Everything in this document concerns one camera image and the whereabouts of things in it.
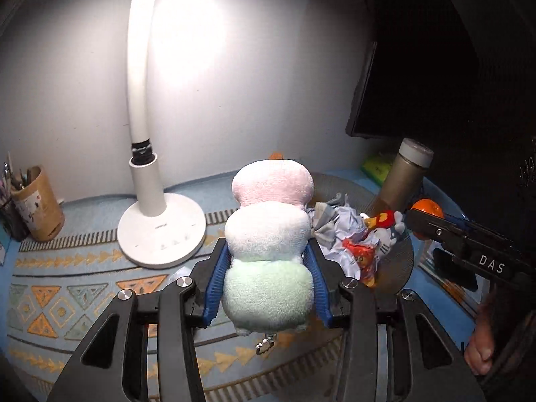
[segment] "metal screw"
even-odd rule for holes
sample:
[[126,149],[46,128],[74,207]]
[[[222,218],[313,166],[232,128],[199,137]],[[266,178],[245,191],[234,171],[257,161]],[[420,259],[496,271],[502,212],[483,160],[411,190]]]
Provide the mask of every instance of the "metal screw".
[[189,276],[182,276],[177,280],[179,287],[188,287],[190,284],[192,284],[192,279]]
[[127,299],[130,299],[132,297],[132,290],[129,290],[129,289],[123,289],[121,290],[118,294],[117,294],[117,297],[120,299],[120,300],[127,300]]
[[402,298],[405,300],[415,300],[415,292],[413,290],[402,290]]
[[357,285],[359,284],[359,281],[355,278],[351,278],[350,276],[345,278],[341,281],[341,284],[343,287],[346,287],[347,289],[355,289]]

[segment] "white desk lamp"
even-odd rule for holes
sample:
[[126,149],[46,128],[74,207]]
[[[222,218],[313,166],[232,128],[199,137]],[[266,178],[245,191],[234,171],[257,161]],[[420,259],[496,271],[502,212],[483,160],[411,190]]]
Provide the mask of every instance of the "white desk lamp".
[[171,267],[203,244],[206,220],[195,201],[163,191],[158,156],[147,128],[147,52],[155,0],[132,0],[127,39],[127,90],[132,139],[129,166],[138,201],[121,217],[117,239],[128,259],[145,267]]

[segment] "patterned rug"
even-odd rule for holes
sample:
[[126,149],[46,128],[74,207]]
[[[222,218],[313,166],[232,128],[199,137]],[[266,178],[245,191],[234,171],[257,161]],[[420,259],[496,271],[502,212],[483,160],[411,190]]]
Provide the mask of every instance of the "patterned rug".
[[[223,236],[224,224],[237,207],[231,192],[233,176],[220,175],[168,190],[199,202],[206,213],[205,242],[183,266],[192,268],[207,258]],[[181,268],[146,269],[125,258],[116,227],[133,201],[119,196],[66,204],[60,236],[46,244],[26,239],[20,246],[10,285],[7,355],[40,401],[46,399],[70,355],[118,291],[161,290]],[[237,337],[220,309],[211,326],[197,330],[194,337],[205,397],[208,402],[328,400],[340,334],[312,318],[307,331],[279,333],[275,348],[258,356],[255,345],[262,334]],[[147,376],[153,401],[159,401],[156,335],[157,325],[151,325]]]

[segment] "pencil holder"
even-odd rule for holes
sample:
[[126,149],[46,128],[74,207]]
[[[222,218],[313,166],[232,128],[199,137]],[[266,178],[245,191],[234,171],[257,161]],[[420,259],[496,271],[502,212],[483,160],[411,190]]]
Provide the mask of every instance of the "pencil holder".
[[0,217],[2,223],[7,226],[7,232],[15,240],[22,242],[28,236],[28,227],[17,212],[12,198],[0,207]]
[[17,210],[38,242],[51,240],[58,235],[65,223],[65,215],[50,187],[42,166],[34,166],[31,176],[35,177],[22,190],[11,190]]

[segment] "human hand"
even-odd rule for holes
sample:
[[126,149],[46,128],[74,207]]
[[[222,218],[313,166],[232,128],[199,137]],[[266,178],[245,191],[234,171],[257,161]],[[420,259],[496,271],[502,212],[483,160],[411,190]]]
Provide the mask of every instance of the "human hand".
[[476,327],[464,352],[465,362],[475,375],[485,375],[490,371],[494,350],[491,323],[487,315],[481,314],[476,320]]

